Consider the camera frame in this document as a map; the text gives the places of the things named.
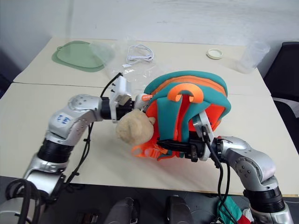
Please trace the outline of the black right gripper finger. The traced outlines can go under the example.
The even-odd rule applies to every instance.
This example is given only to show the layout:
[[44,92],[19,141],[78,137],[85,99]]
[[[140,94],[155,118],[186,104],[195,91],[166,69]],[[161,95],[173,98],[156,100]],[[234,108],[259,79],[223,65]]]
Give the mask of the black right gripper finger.
[[160,140],[157,144],[161,147],[189,147],[190,144],[186,142],[174,141],[174,140]]
[[182,146],[166,145],[166,146],[163,146],[163,148],[167,149],[167,150],[171,150],[171,151],[182,152],[182,153],[188,153],[191,150],[191,148],[189,146],[185,146],[185,145],[182,145]]

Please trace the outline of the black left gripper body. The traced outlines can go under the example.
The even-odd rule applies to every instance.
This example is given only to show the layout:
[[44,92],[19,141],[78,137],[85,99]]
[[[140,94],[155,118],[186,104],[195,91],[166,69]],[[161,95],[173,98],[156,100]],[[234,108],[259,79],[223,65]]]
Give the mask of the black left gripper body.
[[127,113],[131,112],[134,109],[135,101],[128,100],[124,105],[118,105],[116,107],[116,120],[120,120]]

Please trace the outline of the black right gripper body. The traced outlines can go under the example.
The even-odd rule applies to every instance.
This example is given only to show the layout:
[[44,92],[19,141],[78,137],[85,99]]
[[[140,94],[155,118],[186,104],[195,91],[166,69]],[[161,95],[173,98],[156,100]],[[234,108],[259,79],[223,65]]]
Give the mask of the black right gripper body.
[[190,159],[192,162],[198,162],[203,154],[204,141],[202,139],[190,140],[187,151],[184,153],[185,158]]

